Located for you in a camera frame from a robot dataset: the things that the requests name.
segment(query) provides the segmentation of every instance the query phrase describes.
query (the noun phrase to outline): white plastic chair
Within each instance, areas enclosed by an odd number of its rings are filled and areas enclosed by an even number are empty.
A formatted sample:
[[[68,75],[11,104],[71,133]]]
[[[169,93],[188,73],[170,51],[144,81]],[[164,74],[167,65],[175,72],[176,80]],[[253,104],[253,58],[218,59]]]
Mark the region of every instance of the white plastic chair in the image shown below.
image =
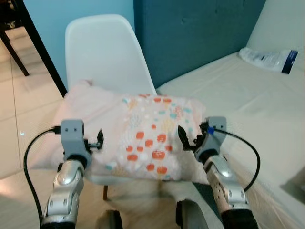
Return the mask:
[[[120,15],[97,15],[72,21],[66,29],[68,89],[79,80],[93,80],[103,89],[130,94],[157,94],[143,53],[129,22]],[[91,182],[108,185],[129,178],[86,176]]]

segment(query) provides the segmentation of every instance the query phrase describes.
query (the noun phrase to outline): black cable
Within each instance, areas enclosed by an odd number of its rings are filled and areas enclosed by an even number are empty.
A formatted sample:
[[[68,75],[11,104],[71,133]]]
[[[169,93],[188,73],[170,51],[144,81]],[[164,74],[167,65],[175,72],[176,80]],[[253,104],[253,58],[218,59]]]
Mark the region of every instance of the black cable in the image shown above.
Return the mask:
[[[40,133],[39,135],[37,135],[32,141],[31,143],[29,144],[27,150],[25,151],[25,154],[24,154],[24,158],[23,158],[23,171],[24,171],[24,175],[28,181],[28,184],[30,186],[30,190],[33,194],[33,197],[34,197],[34,200],[35,200],[35,204],[36,204],[36,208],[37,208],[37,211],[38,211],[38,216],[39,216],[39,226],[41,225],[42,223],[42,219],[43,219],[43,214],[42,214],[42,210],[41,210],[41,206],[40,206],[40,202],[39,202],[39,199],[38,199],[38,196],[37,196],[37,193],[35,191],[35,188],[32,184],[32,181],[31,181],[31,178],[29,176],[29,173],[28,173],[28,165],[27,165],[27,160],[28,160],[28,154],[29,154],[29,150],[30,148],[32,147],[32,145],[36,142],[36,140],[38,138],[40,138],[42,135],[46,134],[46,133],[50,133],[50,132],[54,132],[56,129],[55,128],[52,128],[52,129],[49,129],[49,130],[46,130],[42,133]]]
[[[246,140],[244,140],[244,139],[241,138],[240,136],[237,136],[237,135],[235,135],[235,134],[226,132],[226,131],[224,131],[224,130],[219,130],[219,129],[214,129],[214,131],[219,132],[219,133],[222,133],[222,134],[226,134],[226,135],[229,135],[229,136],[232,136],[232,137],[235,137],[235,138],[241,140],[242,142],[246,143],[246,144],[254,151],[254,153],[255,153],[255,155],[256,155],[256,159],[257,159],[257,166],[256,166],[255,174],[254,174],[254,176],[253,176],[251,182],[247,185],[247,187],[244,188],[244,191],[245,191],[245,192],[248,191],[249,188],[251,188],[251,186],[252,186],[253,183],[255,182],[255,180],[256,180],[256,178],[257,178],[257,176],[258,176],[258,173],[259,173],[259,169],[260,169],[260,167],[261,167],[261,159],[260,159],[260,157],[259,157],[259,154],[258,154],[257,150],[254,148],[253,145],[251,145],[249,142],[247,142]]]

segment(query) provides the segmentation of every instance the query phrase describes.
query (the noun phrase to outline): black table leg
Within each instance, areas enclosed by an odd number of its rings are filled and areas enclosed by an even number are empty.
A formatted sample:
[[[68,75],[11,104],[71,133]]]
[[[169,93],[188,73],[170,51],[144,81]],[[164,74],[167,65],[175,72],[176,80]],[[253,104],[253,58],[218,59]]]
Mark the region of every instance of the black table leg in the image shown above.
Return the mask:
[[[1,33],[3,34],[3,36],[4,36],[8,41],[10,41],[10,39],[9,39],[9,37],[6,35],[6,32],[5,32],[5,31],[2,31]]]
[[[28,35],[30,36],[30,39],[32,40],[37,52],[39,53],[39,56],[41,57],[44,65],[47,67],[55,85],[57,86],[58,90],[60,91],[61,95],[64,97],[67,93],[67,89],[65,85],[63,84],[61,77],[59,76],[52,59],[50,58],[46,48],[44,47],[44,44],[40,38],[40,35],[38,34],[35,25],[30,17],[30,14],[25,7],[24,0],[14,0],[12,3],[14,4],[14,7],[17,11],[18,16],[20,17],[23,26],[25,27],[26,31],[28,32]]]
[[[23,72],[23,74],[25,76],[30,75],[28,73],[28,71],[26,70],[26,68],[24,67],[24,65],[21,62],[21,60],[19,59],[17,53],[15,52],[13,47],[11,46],[10,40],[9,40],[8,36],[5,34],[5,31],[0,31],[0,37],[1,37],[1,40],[3,41],[4,45],[6,46],[6,48],[9,50],[11,56],[14,58],[15,62],[17,63],[17,65],[20,67],[20,69]]]

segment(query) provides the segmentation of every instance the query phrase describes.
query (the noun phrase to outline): bed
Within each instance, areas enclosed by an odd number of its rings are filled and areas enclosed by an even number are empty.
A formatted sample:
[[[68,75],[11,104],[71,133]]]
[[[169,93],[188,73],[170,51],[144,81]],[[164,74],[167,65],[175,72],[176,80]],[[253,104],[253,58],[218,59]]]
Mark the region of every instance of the bed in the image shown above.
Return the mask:
[[[135,33],[159,94],[199,99],[208,115],[225,116],[228,130],[258,149],[261,171],[248,198],[260,226],[304,228],[304,193],[293,183],[305,167],[304,56],[285,75],[237,54],[263,5],[135,0]],[[249,182],[256,167],[251,150],[227,137],[222,151],[241,182]]]

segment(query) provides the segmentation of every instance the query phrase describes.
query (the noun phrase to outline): white bedsheet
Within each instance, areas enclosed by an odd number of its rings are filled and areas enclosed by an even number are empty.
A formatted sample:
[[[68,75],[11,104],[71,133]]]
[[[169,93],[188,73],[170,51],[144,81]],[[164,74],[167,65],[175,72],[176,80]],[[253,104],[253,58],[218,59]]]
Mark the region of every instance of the white bedsheet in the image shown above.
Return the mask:
[[[289,75],[257,68],[236,53],[178,77],[157,89],[160,94],[194,97],[203,102],[209,116],[225,116],[228,131],[241,135],[258,150],[263,188],[250,203],[269,206],[276,219],[260,215],[264,228],[305,228],[305,206],[280,186],[305,166],[304,60],[297,58]],[[242,142],[227,137],[223,144],[232,160],[251,177],[256,158]]]

